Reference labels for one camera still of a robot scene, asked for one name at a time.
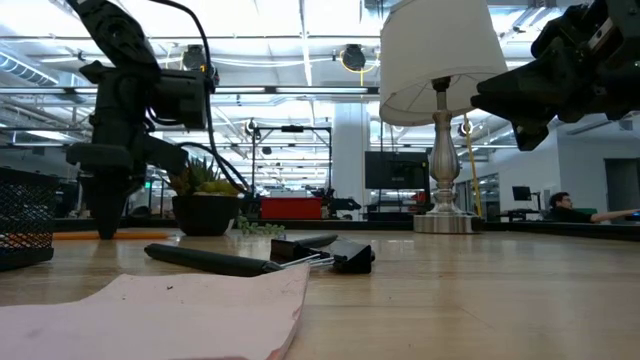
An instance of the pillar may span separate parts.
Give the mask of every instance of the pillar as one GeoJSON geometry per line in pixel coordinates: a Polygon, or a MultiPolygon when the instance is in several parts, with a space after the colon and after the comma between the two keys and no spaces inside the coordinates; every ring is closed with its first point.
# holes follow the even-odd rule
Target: pillar
{"type": "Polygon", "coordinates": [[[332,187],[335,197],[352,198],[362,206],[349,213],[354,221],[362,221],[369,204],[369,191],[364,186],[364,152],[369,149],[369,113],[366,104],[339,103],[333,119],[332,187]]]}

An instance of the black plant pot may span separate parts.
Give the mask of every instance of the black plant pot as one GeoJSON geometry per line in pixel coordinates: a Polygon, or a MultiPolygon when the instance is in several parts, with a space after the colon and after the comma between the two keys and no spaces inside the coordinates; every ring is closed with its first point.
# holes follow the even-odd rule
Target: black plant pot
{"type": "Polygon", "coordinates": [[[238,216],[240,199],[231,196],[174,196],[173,213],[187,236],[220,236],[238,216]]]}

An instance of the wooden table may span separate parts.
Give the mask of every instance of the wooden table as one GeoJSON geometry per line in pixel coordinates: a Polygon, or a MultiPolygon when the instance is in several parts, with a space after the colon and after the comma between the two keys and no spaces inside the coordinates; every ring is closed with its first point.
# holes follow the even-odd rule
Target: wooden table
{"type": "MultiPolygon", "coordinates": [[[[314,271],[287,359],[640,358],[636,243],[523,233],[342,235],[372,245],[374,270],[314,271]]],[[[122,273],[190,271],[147,258],[148,243],[57,242],[53,261],[0,273],[0,305],[78,300],[122,273]]],[[[182,238],[180,246],[269,254],[268,239],[235,233],[182,238]]]]}

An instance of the white lampshade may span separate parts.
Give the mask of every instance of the white lampshade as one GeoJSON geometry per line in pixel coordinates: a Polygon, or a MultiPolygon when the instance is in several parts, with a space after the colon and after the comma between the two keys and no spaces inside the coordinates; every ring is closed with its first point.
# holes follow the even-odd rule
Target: white lampshade
{"type": "Polygon", "coordinates": [[[380,118],[400,126],[433,122],[431,81],[451,77],[453,116],[473,110],[480,81],[507,71],[486,0],[404,0],[382,29],[380,118]]]}

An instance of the black mesh container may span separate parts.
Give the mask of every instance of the black mesh container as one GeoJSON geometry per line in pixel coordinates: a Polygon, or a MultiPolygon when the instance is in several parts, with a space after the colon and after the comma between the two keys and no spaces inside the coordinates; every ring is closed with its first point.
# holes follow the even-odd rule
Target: black mesh container
{"type": "Polygon", "coordinates": [[[51,260],[58,180],[0,168],[0,271],[51,260]]]}

